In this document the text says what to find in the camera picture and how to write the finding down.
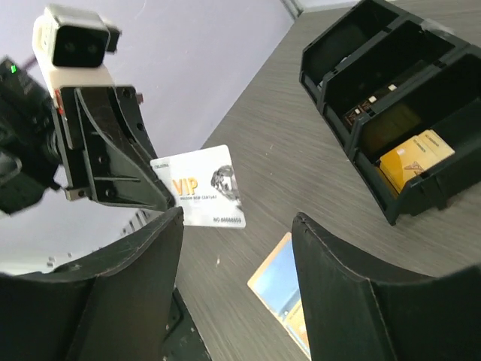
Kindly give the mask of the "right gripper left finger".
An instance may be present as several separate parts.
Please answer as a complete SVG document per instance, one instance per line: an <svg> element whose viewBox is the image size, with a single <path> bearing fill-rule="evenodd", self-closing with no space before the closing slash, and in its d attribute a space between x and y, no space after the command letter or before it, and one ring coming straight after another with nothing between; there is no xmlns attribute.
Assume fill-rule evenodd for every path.
<svg viewBox="0 0 481 361"><path fill-rule="evenodd" d="M183 210L50 273L1 276L3 360L160 360Z"/></svg>

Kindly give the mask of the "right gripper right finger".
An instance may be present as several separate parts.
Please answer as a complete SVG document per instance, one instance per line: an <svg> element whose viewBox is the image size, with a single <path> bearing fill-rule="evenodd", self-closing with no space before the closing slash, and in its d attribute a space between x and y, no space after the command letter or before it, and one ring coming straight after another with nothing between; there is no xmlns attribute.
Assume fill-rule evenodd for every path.
<svg viewBox="0 0 481 361"><path fill-rule="evenodd" d="M432 277L383 261L306 214L292 246L314 360L478 360L480 266Z"/></svg>

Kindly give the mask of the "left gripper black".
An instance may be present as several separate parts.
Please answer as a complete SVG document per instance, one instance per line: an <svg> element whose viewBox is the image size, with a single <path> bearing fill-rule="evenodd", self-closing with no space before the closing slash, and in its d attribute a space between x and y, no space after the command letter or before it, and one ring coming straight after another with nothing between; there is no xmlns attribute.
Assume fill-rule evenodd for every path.
<svg viewBox="0 0 481 361"><path fill-rule="evenodd" d="M56 89L51 113L67 200L154 211L176 205L150 166L156 152L134 87Z"/></svg>

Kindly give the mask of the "beige leather card holder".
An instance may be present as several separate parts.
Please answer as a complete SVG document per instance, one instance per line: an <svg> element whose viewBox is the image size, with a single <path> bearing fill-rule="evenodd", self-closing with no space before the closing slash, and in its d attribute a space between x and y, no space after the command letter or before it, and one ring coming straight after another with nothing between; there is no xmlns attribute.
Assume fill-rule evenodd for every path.
<svg viewBox="0 0 481 361"><path fill-rule="evenodd" d="M286 314L301 299L290 232L257 268L247 285L286 330Z"/></svg>

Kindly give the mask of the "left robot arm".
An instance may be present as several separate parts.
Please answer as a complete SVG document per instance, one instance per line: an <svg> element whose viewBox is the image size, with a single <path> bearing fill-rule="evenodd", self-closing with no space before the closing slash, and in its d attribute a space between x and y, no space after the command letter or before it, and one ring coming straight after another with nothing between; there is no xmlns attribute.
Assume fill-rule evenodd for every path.
<svg viewBox="0 0 481 361"><path fill-rule="evenodd" d="M12 215L59 190L68 200L165 211L176 205L151 168L156 152L133 86L65 86L50 94L1 60L1 210Z"/></svg>

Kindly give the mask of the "gold card in tray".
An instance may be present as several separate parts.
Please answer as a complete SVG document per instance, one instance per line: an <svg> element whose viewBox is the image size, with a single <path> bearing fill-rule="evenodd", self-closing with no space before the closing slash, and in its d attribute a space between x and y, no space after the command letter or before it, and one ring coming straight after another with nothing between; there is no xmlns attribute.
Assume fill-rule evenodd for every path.
<svg viewBox="0 0 481 361"><path fill-rule="evenodd" d="M404 185L455 153L434 130L414 135L380 157L380 170L399 193Z"/></svg>

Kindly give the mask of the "black three-compartment tray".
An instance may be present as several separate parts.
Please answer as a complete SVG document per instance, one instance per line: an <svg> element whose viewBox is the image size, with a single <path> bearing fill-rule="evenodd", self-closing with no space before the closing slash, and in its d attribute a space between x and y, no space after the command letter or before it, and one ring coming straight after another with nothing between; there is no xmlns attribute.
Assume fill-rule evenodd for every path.
<svg viewBox="0 0 481 361"><path fill-rule="evenodd" d="M480 48L386 1L361 1L303 50L300 82L386 220L480 180ZM395 187L380 159L425 130L453 154Z"/></svg>

